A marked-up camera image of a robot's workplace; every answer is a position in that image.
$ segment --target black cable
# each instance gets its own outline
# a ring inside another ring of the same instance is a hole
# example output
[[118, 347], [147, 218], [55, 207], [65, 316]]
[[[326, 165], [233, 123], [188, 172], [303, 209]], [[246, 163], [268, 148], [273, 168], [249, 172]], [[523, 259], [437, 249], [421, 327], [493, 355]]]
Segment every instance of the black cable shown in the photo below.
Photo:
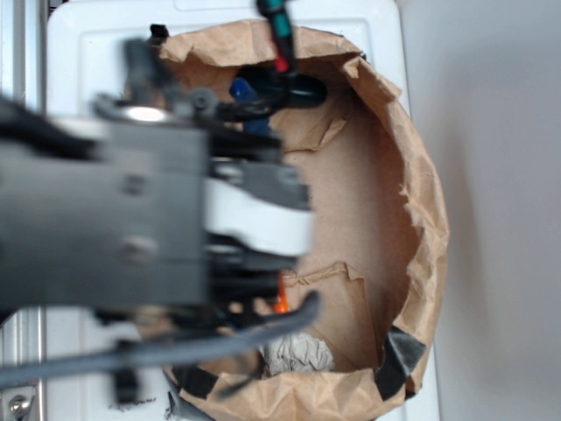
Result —
[[0, 389], [27, 384], [39, 378], [115, 372], [124, 368], [163, 365], [194, 365], [203, 360], [218, 360], [263, 346], [271, 340], [300, 331], [318, 316], [320, 297], [313, 291], [300, 309], [287, 313], [276, 323], [244, 329], [228, 337], [196, 339], [174, 344], [138, 344], [126, 349], [90, 355], [27, 363], [0, 369]]
[[217, 107], [217, 117], [219, 119], [230, 122], [244, 122], [269, 118], [290, 102], [292, 88], [298, 72], [292, 26], [284, 3], [285, 0], [257, 1], [259, 13], [267, 19], [277, 49], [276, 75], [282, 83], [282, 92], [271, 98], [247, 103], [221, 103]]
[[0, 96], [0, 135], [60, 158], [93, 160], [96, 142], [77, 139]]

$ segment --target white surface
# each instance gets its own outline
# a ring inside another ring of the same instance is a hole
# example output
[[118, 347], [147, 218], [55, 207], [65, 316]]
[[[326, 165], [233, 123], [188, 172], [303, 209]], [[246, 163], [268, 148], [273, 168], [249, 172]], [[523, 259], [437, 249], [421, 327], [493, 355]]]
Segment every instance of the white surface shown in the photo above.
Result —
[[398, 3], [451, 220], [442, 419], [559, 420], [561, 3]]
[[[403, 90], [408, 110], [401, 28], [391, 0], [299, 0], [290, 2], [298, 25], [343, 34], [362, 48], [367, 58]], [[74, 0], [63, 4], [49, 21], [47, 109], [52, 115], [88, 115], [89, 102], [100, 92], [118, 95], [124, 86], [119, 42], [147, 38], [152, 23], [166, 24], [173, 34], [242, 18], [255, 18], [251, 0]], [[47, 315], [47, 352], [91, 351], [108, 345], [118, 331], [101, 329], [86, 312], [54, 311]], [[134, 335], [130, 326], [121, 327]], [[130, 411], [110, 409], [107, 378], [86, 376], [50, 382], [49, 420], [162, 419], [167, 385], [159, 370], [146, 374], [144, 398], [156, 401]], [[438, 397], [431, 358], [419, 396], [404, 408], [380, 418], [384, 421], [438, 421]]]
[[[244, 18], [257, 18], [252, 0], [89, 0], [63, 4], [49, 20], [47, 103], [52, 115], [88, 115], [100, 92], [120, 95], [124, 63], [120, 42], [149, 37], [165, 24], [172, 35]], [[403, 89], [408, 108], [399, 14], [391, 0], [291, 2], [294, 22], [341, 33]]]
[[205, 227], [253, 250], [302, 256], [313, 246], [314, 213], [265, 202], [228, 182], [209, 178], [205, 187]]

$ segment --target robotic arm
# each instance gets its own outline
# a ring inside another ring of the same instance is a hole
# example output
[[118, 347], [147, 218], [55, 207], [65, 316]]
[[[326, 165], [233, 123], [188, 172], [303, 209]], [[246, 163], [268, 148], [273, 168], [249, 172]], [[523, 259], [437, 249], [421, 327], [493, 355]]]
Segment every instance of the robotic arm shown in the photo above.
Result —
[[[281, 141], [224, 122], [286, 106], [296, 76], [283, 0], [258, 1], [279, 52], [277, 96], [219, 103], [185, 92], [140, 40], [125, 45], [131, 99], [100, 96], [98, 119], [47, 123], [0, 100], [0, 310], [83, 305], [104, 322], [158, 314], [172, 340], [0, 368], [0, 388], [40, 377], [196, 364], [309, 324], [316, 294], [260, 317], [279, 273], [311, 248], [308, 189], [282, 164]], [[153, 108], [155, 95], [165, 110]], [[232, 302], [242, 313], [231, 313]], [[221, 336], [227, 327], [231, 335]], [[191, 334], [197, 331], [193, 339]]]

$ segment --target black object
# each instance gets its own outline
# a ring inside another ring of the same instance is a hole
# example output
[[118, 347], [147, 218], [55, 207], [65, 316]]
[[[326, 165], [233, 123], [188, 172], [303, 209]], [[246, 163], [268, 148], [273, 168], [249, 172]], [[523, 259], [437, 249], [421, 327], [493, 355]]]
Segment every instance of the black object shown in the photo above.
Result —
[[151, 46], [161, 46], [166, 39], [169, 38], [169, 31], [165, 25], [150, 25], [150, 39], [148, 39], [148, 44]]
[[320, 311], [319, 294], [310, 292], [298, 310], [274, 321], [240, 330], [233, 336], [192, 339], [168, 343], [135, 344], [90, 355], [65, 357], [43, 362], [25, 363], [0, 369], [0, 389], [24, 385], [38, 378], [83, 375], [100, 371], [115, 372], [127, 368], [170, 365], [194, 365], [202, 360], [217, 360], [228, 355], [263, 346], [271, 340], [298, 332], [312, 323]]
[[92, 160], [95, 153], [95, 142], [75, 139], [2, 96], [0, 96], [0, 135], [4, 139], [9, 137], [12, 142], [29, 146], [36, 152], [47, 153], [58, 158], [87, 161]]
[[206, 399], [218, 382], [217, 375], [197, 366], [174, 367], [172, 373], [182, 389], [201, 399]]
[[[243, 68], [237, 77], [241, 77], [254, 88], [259, 96], [279, 95], [283, 87], [270, 68]], [[327, 98], [325, 83], [312, 76], [298, 75], [290, 90], [287, 107], [314, 108], [321, 105]]]
[[277, 95], [247, 103], [221, 103], [217, 117], [223, 121], [245, 122], [271, 117], [290, 103], [291, 90], [297, 76], [294, 40], [285, 0], [258, 0], [259, 13], [271, 28], [277, 51], [275, 71], [281, 90]]
[[408, 333], [392, 326], [387, 333], [384, 350], [386, 355], [376, 372], [375, 380], [382, 399], [387, 400], [400, 391], [427, 347]]

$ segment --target brown paper bag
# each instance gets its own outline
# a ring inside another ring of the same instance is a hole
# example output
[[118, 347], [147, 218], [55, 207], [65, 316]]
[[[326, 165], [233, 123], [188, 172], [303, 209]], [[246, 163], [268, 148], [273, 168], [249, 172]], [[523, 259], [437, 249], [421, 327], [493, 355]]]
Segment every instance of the brown paper bag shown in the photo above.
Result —
[[[273, 60], [269, 39], [264, 22], [242, 21], [172, 37], [160, 57], [188, 89], [231, 100], [241, 67]], [[309, 333], [326, 341], [336, 367], [255, 381], [227, 400], [216, 392], [243, 377], [219, 373], [206, 398], [181, 392], [220, 421], [386, 413], [421, 388], [442, 302], [444, 198], [400, 91], [340, 36], [295, 28], [295, 45], [301, 73], [325, 82], [329, 95], [318, 108], [272, 119], [316, 210], [316, 246], [287, 281], [288, 296], [297, 307], [308, 290], [323, 293], [326, 310]]]

